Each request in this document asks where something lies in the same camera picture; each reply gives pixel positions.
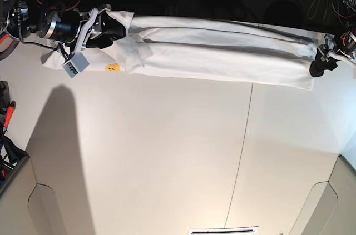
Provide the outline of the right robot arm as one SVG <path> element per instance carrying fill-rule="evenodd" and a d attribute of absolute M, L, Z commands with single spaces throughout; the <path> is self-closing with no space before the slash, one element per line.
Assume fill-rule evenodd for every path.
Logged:
<path fill-rule="evenodd" d="M 65 60 L 86 48 L 107 48 L 127 35 L 127 29 L 109 15 L 103 4 L 80 12 L 81 0 L 1 0 L 1 50 L 6 59 L 22 43 L 59 52 Z"/>

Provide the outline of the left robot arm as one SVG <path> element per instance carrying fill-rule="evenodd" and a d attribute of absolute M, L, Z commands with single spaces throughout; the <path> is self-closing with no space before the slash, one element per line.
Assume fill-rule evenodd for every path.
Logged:
<path fill-rule="evenodd" d="M 355 68 L 355 0 L 336 1 L 337 6 L 332 6 L 332 10 L 343 28 L 333 34 L 325 34 L 324 42 L 317 47 L 315 59 L 309 68 L 314 78 L 336 69 L 339 62 Z"/>

